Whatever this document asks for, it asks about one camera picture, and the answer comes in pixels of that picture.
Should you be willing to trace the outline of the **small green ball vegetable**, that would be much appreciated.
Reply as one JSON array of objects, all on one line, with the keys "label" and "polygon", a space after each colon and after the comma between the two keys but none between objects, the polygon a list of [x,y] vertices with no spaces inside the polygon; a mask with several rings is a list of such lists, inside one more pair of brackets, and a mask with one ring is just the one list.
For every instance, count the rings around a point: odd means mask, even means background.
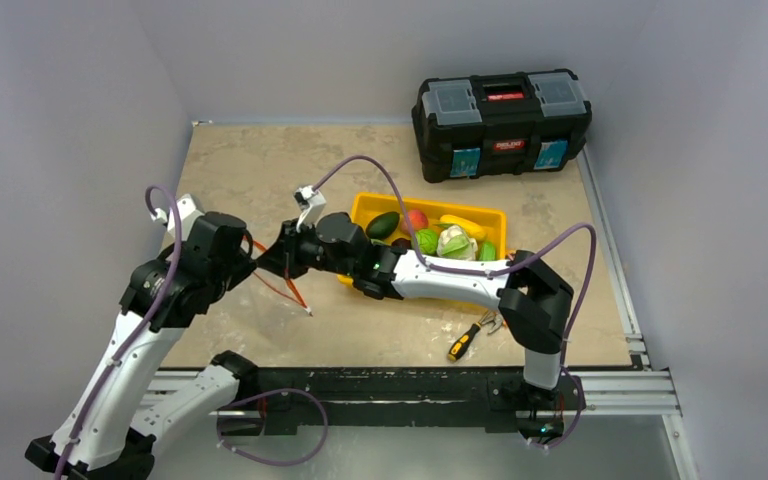
[{"label": "small green ball vegetable", "polygon": [[422,255],[437,255],[439,234],[433,229],[424,228],[415,232],[415,240]]}]

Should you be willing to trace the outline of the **clear orange zip bag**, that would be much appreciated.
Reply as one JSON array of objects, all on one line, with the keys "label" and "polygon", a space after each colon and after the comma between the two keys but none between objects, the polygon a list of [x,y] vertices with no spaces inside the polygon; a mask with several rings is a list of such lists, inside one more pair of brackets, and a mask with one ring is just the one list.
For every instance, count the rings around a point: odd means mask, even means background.
[{"label": "clear orange zip bag", "polygon": [[258,268],[236,291],[246,325],[264,335],[313,323],[312,307],[292,280]]}]

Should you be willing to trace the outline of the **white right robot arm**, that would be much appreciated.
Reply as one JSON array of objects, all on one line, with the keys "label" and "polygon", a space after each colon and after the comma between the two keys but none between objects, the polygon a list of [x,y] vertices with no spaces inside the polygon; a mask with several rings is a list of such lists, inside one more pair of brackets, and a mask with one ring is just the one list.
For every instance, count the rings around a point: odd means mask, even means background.
[{"label": "white right robot arm", "polygon": [[524,350],[524,399],[544,407],[560,394],[574,290],[532,252],[519,250],[513,261],[427,259],[412,249],[369,239],[361,226],[338,212],[315,226],[284,222],[257,264],[289,279],[311,269],[343,275],[375,299],[451,300],[498,313]]}]

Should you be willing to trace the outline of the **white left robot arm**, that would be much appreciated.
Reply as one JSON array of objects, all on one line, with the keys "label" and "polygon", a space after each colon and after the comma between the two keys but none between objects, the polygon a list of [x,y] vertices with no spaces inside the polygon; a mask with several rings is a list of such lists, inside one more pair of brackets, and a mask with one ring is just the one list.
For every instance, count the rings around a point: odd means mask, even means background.
[{"label": "white left robot arm", "polygon": [[156,457],[210,411],[252,405],[257,367],[230,350],[160,403],[139,407],[156,371],[193,319],[256,267],[245,222],[189,215],[184,239],[137,267],[114,332],[78,404],[53,434],[32,440],[26,459],[61,479],[145,479]]}]

